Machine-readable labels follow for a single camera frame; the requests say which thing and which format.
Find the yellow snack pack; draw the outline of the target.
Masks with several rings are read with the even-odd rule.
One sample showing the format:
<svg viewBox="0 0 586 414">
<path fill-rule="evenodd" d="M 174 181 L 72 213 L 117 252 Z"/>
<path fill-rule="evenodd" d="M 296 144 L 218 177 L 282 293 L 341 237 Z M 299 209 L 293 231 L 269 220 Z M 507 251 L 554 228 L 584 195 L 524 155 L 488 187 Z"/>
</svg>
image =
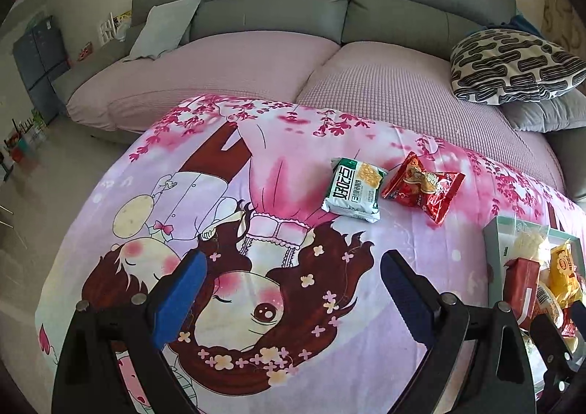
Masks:
<svg viewBox="0 0 586 414">
<path fill-rule="evenodd" d="M 550 250 L 550 270 L 547 286 L 562 309 L 582 299 L 582 286 L 575 271 L 569 240 Z"/>
</svg>

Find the red snack pack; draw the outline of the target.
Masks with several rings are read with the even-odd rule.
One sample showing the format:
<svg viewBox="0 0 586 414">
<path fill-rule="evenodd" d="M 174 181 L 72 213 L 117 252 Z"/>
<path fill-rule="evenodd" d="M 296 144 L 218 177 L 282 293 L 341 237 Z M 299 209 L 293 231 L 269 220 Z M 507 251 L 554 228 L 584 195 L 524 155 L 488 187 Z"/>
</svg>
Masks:
<svg viewBox="0 0 586 414">
<path fill-rule="evenodd" d="M 522 330 L 529 330 L 539 281 L 539 263 L 519 257 L 505 265 L 505 285 L 502 297 L 511 306 L 515 320 Z"/>
</svg>

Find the clear pack with white bun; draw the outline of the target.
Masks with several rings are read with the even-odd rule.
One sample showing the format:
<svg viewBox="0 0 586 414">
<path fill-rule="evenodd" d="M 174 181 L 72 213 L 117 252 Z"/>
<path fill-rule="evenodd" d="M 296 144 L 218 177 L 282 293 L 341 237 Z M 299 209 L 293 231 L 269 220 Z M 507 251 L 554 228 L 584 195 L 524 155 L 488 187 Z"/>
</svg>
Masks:
<svg viewBox="0 0 586 414">
<path fill-rule="evenodd" d="M 524 258 L 545 264 L 550 259 L 547 237 L 533 229 L 519 232 L 509 254 L 513 259 Z"/>
</svg>

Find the red crinkled candy pack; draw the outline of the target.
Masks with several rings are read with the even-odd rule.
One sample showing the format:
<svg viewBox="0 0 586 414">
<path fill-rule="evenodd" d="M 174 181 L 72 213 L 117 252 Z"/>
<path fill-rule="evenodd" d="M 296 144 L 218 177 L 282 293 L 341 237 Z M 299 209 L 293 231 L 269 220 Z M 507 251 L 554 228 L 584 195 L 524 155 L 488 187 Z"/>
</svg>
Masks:
<svg viewBox="0 0 586 414">
<path fill-rule="evenodd" d="M 381 197 L 409 208 L 420 208 L 437 225 L 442 225 L 465 175 L 459 172 L 427 171 L 419 157 L 410 152 L 381 190 Z"/>
</svg>

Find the green white cracker pack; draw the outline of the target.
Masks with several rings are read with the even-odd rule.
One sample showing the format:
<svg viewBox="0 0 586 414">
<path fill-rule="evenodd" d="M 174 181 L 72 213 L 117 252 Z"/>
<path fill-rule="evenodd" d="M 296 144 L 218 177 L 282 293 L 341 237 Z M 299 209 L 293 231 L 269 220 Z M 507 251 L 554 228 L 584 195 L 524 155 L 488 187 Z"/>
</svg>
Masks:
<svg viewBox="0 0 586 414">
<path fill-rule="evenodd" d="M 378 195 L 387 170 L 350 158 L 332 160 L 332 179 L 322 210 L 375 223 L 381 218 Z"/>
</svg>

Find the white tray with green rim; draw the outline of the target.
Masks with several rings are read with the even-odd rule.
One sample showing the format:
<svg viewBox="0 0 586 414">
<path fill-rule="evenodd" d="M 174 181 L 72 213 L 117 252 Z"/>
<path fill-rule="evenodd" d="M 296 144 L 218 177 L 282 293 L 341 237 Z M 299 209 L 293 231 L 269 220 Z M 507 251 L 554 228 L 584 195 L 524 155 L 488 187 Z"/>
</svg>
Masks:
<svg viewBox="0 0 586 414">
<path fill-rule="evenodd" d="M 502 299 L 502 290 L 505 286 L 505 270 L 507 269 L 505 265 L 509 259 L 512 259 L 512 246 L 516 237 L 522 232 L 531 232 L 532 230 L 544 236 L 544 245 L 547 246 L 546 251 L 550 251 L 555 246 L 569 241 L 575 271 L 582 277 L 585 276 L 584 256 L 579 237 L 558 229 L 552 229 L 548 225 L 539 225 L 538 223 L 525 222 L 518 218 L 498 215 L 483 229 L 488 265 L 488 302 L 490 306 Z"/>
</svg>

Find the pink cartoon girl blanket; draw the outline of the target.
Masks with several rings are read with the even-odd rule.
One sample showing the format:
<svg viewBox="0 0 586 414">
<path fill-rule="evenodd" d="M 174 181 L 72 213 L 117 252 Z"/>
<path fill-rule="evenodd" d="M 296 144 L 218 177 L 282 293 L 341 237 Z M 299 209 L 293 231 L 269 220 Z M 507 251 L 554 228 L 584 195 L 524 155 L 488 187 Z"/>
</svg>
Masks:
<svg viewBox="0 0 586 414">
<path fill-rule="evenodd" d="M 444 222 L 379 203 L 377 222 L 323 209 L 336 158 L 379 180 L 414 154 L 463 175 Z M 117 160 L 64 237 L 35 315 L 56 368 L 74 307 L 148 292 L 190 250 L 208 275 L 164 351 L 205 413 L 384 413 L 424 354 L 381 281 L 399 251 L 440 291 L 488 300 L 484 227 L 498 215 L 585 235 L 552 185 L 445 140 L 336 110 L 202 95 Z"/>
</svg>

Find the black white patterned pillow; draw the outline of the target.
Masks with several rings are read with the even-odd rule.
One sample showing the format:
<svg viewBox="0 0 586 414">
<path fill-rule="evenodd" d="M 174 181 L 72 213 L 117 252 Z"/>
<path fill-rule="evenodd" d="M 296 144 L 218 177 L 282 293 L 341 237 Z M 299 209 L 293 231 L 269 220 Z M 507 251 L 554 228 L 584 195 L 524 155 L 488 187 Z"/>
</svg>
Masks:
<svg viewBox="0 0 586 414">
<path fill-rule="evenodd" d="M 453 48 L 457 99 L 487 106 L 556 99 L 585 81 L 585 61 L 557 44 L 513 29 L 475 32 Z"/>
</svg>

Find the pink sofa seat cover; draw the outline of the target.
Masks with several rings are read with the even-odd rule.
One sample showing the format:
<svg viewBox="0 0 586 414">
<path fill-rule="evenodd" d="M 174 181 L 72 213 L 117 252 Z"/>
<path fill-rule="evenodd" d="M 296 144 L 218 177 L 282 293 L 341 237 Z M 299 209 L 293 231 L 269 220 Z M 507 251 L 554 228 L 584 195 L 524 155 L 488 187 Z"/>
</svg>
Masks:
<svg viewBox="0 0 586 414">
<path fill-rule="evenodd" d="M 393 123 L 564 187 L 544 136 L 512 129 L 494 106 L 456 99 L 449 63 L 419 51 L 260 31 L 207 37 L 156 60 L 126 61 L 123 51 L 110 42 L 55 81 L 72 120 L 139 133 L 200 93 L 277 100 Z"/>
</svg>

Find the patterned beige curtain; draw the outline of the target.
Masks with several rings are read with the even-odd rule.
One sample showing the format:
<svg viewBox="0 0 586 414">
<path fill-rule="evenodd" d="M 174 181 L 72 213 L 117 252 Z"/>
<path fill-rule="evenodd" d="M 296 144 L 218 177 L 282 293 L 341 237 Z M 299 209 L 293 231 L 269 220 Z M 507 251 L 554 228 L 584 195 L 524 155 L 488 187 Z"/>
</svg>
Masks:
<svg viewBox="0 0 586 414">
<path fill-rule="evenodd" d="M 541 33 L 585 60 L 585 25 L 570 0 L 544 0 Z"/>
</svg>

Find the dark grey cabinet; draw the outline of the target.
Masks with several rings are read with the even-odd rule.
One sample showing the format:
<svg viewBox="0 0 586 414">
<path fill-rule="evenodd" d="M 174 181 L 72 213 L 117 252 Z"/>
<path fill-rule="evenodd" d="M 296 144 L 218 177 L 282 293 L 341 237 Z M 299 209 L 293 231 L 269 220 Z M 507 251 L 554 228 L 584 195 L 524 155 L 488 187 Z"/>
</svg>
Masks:
<svg viewBox="0 0 586 414">
<path fill-rule="evenodd" d="M 62 32 L 53 16 L 43 18 L 13 44 L 13 57 L 34 109 L 50 124 L 64 113 L 53 82 L 70 69 Z"/>
</svg>

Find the light grey pillow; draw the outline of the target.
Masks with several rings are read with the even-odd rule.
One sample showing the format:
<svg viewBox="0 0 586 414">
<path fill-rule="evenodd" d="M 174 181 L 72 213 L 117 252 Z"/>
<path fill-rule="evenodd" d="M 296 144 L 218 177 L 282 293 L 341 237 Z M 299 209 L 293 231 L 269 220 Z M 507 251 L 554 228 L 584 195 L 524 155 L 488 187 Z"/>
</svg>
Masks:
<svg viewBox="0 0 586 414">
<path fill-rule="evenodd" d="M 176 0 L 151 8 L 126 61 L 157 60 L 179 47 L 202 0 Z"/>
</svg>

